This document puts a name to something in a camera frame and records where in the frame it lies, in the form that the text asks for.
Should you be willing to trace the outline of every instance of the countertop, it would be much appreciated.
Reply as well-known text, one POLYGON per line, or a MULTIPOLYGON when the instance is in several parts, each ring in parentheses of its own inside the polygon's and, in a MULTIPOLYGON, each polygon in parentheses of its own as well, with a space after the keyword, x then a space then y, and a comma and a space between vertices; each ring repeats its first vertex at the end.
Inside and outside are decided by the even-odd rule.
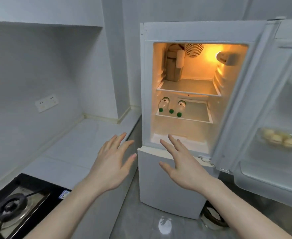
POLYGON ((84 119, 22 173, 73 189, 88 174, 105 141, 123 132, 127 138, 140 115, 140 109, 132 109, 120 124, 84 119))

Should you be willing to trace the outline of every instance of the right forearm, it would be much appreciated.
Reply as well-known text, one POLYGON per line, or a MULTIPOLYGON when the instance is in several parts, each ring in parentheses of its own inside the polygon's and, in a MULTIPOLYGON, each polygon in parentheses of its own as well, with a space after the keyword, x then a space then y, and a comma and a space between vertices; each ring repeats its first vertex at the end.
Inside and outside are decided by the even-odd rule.
POLYGON ((243 239, 292 238, 283 229, 227 188, 219 179, 202 192, 229 226, 243 239))

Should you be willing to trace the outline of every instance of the white outlet plate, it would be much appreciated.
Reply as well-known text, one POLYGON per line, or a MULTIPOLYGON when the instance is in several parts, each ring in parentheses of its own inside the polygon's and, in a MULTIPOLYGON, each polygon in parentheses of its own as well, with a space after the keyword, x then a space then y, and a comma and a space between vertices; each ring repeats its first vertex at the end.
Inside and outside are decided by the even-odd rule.
POLYGON ((37 107, 37 110, 39 113, 44 112, 45 110, 57 105, 59 103, 59 100, 57 99, 56 95, 50 95, 43 99, 40 99, 35 102, 35 106, 37 107))

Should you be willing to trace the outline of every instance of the sticker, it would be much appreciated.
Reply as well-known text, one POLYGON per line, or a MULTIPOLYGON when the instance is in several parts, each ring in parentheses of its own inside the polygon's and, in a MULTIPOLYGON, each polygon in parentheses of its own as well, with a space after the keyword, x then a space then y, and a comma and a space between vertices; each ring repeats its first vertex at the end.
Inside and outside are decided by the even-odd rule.
POLYGON ((70 193, 68 190, 64 190, 61 195, 59 196, 60 199, 65 199, 66 196, 70 193))

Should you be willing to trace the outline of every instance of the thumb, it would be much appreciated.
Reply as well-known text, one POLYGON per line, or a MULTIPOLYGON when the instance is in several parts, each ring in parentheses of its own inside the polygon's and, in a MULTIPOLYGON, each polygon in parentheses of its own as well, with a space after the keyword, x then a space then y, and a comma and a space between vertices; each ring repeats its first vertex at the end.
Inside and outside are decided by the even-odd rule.
POLYGON ((132 154, 131 156, 129 156, 129 158, 126 160, 126 162, 124 163, 121 169, 129 173, 129 170, 132 167, 136 157, 137 157, 137 154, 132 154))
POLYGON ((159 165, 162 167, 162 169, 165 170, 166 173, 168 173, 169 176, 172 174, 174 169, 169 164, 165 162, 159 162, 159 165))

